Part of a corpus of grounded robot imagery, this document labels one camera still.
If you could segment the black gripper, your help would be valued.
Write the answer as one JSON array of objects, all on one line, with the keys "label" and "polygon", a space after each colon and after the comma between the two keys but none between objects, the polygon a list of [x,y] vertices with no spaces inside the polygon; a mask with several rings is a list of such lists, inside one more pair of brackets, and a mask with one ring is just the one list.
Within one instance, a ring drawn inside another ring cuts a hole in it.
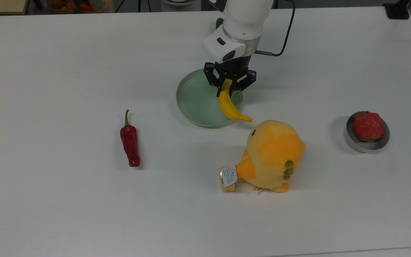
[{"label": "black gripper", "polygon": [[229,78],[232,80],[229,90],[230,96],[232,96],[235,91],[244,91],[257,80],[256,71],[248,68],[251,57],[252,55],[249,55],[237,57],[223,63],[206,62],[204,64],[204,75],[208,83],[217,88],[217,97],[220,96],[223,84],[225,80],[228,79],[228,75],[230,75]]}]

